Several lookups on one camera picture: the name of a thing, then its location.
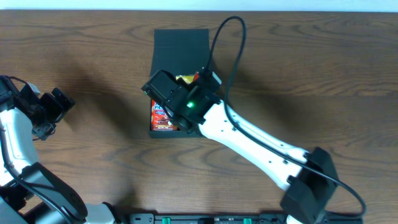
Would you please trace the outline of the red Hacks candy bag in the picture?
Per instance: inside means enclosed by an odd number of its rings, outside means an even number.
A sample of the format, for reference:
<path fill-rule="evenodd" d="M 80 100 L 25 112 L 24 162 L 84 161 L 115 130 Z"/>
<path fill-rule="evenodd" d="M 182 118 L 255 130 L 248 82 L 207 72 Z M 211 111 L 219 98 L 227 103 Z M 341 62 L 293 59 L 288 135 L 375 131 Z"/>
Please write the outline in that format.
<path fill-rule="evenodd" d="M 199 77 L 200 77 L 199 72 L 195 72 L 195 74 L 193 76 L 193 81 L 196 81 Z"/>

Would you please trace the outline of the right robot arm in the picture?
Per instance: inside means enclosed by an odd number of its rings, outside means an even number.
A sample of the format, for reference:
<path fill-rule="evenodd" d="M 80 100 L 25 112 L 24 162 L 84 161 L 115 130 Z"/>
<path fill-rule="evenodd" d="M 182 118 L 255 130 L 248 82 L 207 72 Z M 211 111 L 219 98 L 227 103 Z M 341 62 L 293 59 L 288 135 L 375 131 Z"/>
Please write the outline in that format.
<path fill-rule="evenodd" d="M 234 150 L 265 172 L 285 191 L 280 206 L 288 223 L 326 223 L 325 209 L 337 185 L 333 161 L 325 150 L 313 152 L 287 144 L 246 121 L 215 95 L 221 80 L 197 72 L 191 83 L 159 70 L 141 88 L 180 129 L 196 131 Z"/>

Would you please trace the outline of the black gift box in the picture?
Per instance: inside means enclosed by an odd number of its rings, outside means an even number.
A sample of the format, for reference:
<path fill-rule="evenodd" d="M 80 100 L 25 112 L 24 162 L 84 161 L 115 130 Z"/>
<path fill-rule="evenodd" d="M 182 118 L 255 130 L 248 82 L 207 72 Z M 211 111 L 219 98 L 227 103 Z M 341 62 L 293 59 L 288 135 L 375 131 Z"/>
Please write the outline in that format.
<path fill-rule="evenodd" d="M 150 76 L 158 70 L 194 75 L 206 65 L 209 53 L 208 29 L 156 29 Z"/>

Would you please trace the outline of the red Hello Panda box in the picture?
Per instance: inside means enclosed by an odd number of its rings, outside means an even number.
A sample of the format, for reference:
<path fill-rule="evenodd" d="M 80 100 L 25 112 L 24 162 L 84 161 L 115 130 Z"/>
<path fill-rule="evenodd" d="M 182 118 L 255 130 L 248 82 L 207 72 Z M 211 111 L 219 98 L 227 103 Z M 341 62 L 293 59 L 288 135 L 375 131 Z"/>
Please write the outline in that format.
<path fill-rule="evenodd" d="M 176 131 L 177 127 L 174 126 L 170 118 L 165 114 L 163 107 L 161 107 L 154 100 L 151 101 L 151 131 Z"/>

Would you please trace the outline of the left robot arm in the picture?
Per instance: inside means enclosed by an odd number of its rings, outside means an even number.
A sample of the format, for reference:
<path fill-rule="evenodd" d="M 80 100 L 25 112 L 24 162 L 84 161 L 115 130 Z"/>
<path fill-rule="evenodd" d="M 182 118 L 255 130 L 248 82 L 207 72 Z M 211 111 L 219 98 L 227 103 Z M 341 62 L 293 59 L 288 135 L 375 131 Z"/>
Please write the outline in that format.
<path fill-rule="evenodd" d="M 108 203 L 86 204 L 39 162 L 46 140 L 75 102 L 58 88 L 40 94 L 30 83 L 1 85 L 1 223 L 119 223 Z"/>

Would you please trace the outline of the yellow Hacks candy bag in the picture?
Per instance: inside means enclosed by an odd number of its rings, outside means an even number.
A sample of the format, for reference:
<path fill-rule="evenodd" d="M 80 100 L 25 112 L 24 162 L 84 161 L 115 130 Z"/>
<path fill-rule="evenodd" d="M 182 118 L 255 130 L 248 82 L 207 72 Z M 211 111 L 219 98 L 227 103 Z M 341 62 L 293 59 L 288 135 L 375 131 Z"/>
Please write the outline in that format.
<path fill-rule="evenodd" d="M 194 81 L 195 76 L 194 75 L 177 75 L 175 78 L 178 83 L 184 82 L 187 85 L 189 85 Z"/>

